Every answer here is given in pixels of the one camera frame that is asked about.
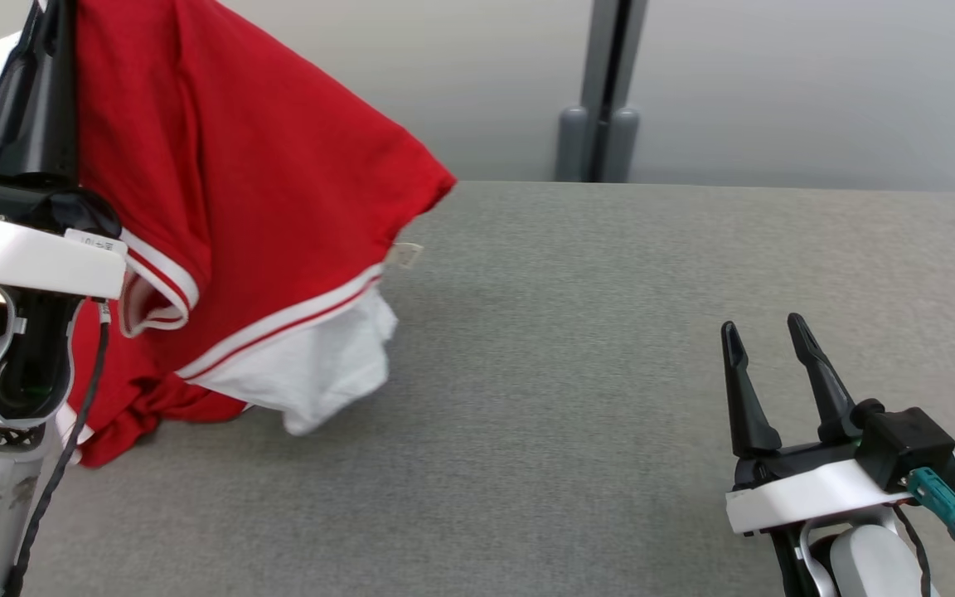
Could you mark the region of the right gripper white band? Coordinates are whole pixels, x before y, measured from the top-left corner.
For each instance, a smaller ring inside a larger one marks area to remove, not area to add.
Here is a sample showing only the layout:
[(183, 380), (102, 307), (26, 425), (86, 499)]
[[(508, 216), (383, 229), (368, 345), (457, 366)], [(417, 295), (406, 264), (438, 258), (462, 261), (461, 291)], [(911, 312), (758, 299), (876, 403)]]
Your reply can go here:
[(790, 313), (793, 351), (807, 371), (820, 417), (817, 434), (827, 446), (806, 444), (781, 450), (779, 432), (768, 422), (748, 374), (748, 354), (733, 322), (721, 325), (721, 355), (733, 454), (739, 458), (726, 513), (732, 532), (766, 532), (811, 519), (827, 519), (866, 507), (912, 499), (887, 493), (854, 458), (861, 431), (852, 423), (856, 404), (804, 317)]

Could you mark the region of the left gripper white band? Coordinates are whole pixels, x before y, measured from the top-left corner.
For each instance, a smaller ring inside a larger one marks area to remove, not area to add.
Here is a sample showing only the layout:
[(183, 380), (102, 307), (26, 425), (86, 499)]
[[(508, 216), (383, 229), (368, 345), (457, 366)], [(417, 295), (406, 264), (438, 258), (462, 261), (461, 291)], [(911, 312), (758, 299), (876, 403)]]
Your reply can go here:
[[(76, 1), (32, 1), (0, 38), (0, 162), (11, 175), (77, 181)], [(0, 286), (118, 299), (128, 265), (120, 219), (80, 187), (0, 178)]]

